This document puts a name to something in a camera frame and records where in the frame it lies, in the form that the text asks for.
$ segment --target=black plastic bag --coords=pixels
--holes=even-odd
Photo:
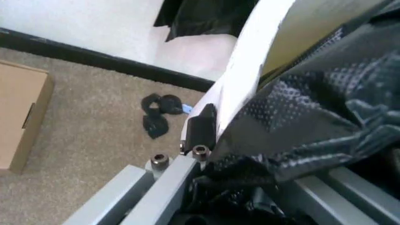
[[[258,0],[165,0],[154,26],[171,27],[167,40],[201,34],[238,37]]]
[[[227,127],[197,183],[274,184],[382,150],[400,140],[399,74],[399,19],[361,26],[259,91]]]

